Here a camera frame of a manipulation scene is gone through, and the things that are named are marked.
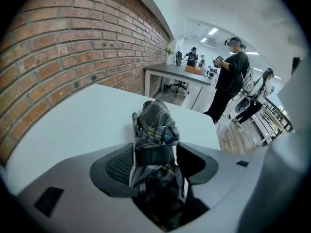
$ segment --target white desk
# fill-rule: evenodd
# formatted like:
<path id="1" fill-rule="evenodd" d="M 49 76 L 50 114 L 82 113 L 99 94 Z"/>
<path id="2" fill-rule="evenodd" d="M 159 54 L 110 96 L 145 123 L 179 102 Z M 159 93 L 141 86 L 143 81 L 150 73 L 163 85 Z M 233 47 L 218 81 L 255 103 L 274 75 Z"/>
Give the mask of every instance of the white desk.
<path id="1" fill-rule="evenodd" d="M 145 80 L 145 96 L 149 97 L 149 89 L 150 89 L 150 76 L 157 75 L 162 77 L 161 89 L 163 90 L 164 86 L 164 78 L 180 80 L 188 83 L 188 88 L 186 90 L 186 94 L 188 93 L 190 84 L 197 85 L 201 87 L 199 94 L 197 95 L 191 109 L 193 109 L 195 103 L 200 96 L 202 88 L 204 86 L 210 86 L 210 81 L 204 78 L 202 75 L 194 74 L 187 72 L 183 66 L 174 66 L 174 65 L 166 65 L 166 64 L 157 64 L 152 66 L 144 67 L 146 70 L 146 80 Z"/>
<path id="2" fill-rule="evenodd" d="M 286 131 L 283 125 L 279 122 L 279 120 L 272 114 L 272 112 L 269 109 L 266 109 L 264 106 L 262 107 L 262 109 L 268 115 L 268 117 L 271 118 L 275 126 L 272 127 L 271 132 L 267 136 L 265 136 L 264 139 L 257 144 L 257 146 L 260 146 L 261 144 L 263 144 L 277 129 L 281 130 L 282 132 Z M 255 118 L 253 119 L 253 122 L 256 120 L 259 114 L 260 114 L 260 111 L 256 114 Z"/>
<path id="3" fill-rule="evenodd" d="M 69 97 L 49 111 L 24 136 L 9 158 L 8 186 L 18 194 L 58 162 L 118 144 L 134 142 L 132 113 L 145 96 L 99 84 Z M 220 150 L 209 116 L 166 103 L 181 141 Z"/>

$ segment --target red brick wall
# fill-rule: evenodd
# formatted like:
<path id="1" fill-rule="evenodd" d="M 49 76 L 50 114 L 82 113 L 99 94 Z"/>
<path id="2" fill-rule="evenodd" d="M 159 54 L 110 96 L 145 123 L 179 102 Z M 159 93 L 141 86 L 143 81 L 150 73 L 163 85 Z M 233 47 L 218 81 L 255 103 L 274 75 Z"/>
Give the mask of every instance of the red brick wall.
<path id="1" fill-rule="evenodd" d="M 144 93 L 169 36 L 139 0 L 29 0 L 0 45 L 0 161 L 69 95 L 99 83 Z M 160 80 L 152 77 L 151 95 Z"/>

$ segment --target vr controller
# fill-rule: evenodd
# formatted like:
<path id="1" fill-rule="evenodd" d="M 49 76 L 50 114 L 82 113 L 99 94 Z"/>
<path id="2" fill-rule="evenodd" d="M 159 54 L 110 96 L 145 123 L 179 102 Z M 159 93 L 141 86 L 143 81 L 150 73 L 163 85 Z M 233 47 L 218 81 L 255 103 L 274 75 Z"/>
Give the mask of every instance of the vr controller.
<path id="1" fill-rule="evenodd" d="M 222 55 L 219 55 L 215 60 L 213 60 L 214 66 L 216 66 L 216 61 L 224 60 L 224 57 Z"/>

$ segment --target plaid shirt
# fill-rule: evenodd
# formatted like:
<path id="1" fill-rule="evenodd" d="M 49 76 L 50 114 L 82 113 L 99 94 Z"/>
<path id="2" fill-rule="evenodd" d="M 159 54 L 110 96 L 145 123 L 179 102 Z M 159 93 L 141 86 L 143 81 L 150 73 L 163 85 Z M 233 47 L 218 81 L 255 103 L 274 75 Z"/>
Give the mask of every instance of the plaid shirt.
<path id="1" fill-rule="evenodd" d="M 180 142 L 175 121 L 163 101 L 152 102 L 139 116 L 133 113 L 132 119 L 136 151 Z M 158 227 L 164 231 L 179 227 L 186 198 L 184 178 L 177 165 L 137 166 L 131 186 L 139 191 L 134 203 Z"/>

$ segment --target black pants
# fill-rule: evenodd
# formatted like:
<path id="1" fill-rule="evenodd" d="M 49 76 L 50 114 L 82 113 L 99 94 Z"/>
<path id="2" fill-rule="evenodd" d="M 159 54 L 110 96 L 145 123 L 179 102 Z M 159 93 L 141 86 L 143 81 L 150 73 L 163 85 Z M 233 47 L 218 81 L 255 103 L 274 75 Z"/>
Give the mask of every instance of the black pants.
<path id="1" fill-rule="evenodd" d="M 253 102 L 251 102 L 251 104 L 245 111 L 243 111 L 242 113 L 236 116 L 236 119 L 242 118 L 241 120 L 239 120 L 239 123 L 243 123 L 246 120 L 248 120 L 253 114 L 258 112 L 261 108 L 262 108 L 262 103 L 259 103 L 257 101 L 257 103 L 254 104 Z"/>
<path id="2" fill-rule="evenodd" d="M 204 112 L 204 114 L 210 116 L 213 119 L 214 123 L 218 122 L 218 120 L 224 113 L 227 104 L 232 98 L 234 98 L 234 95 L 229 95 L 221 88 L 218 88 L 215 93 L 213 103 L 211 104 L 209 110 Z"/>

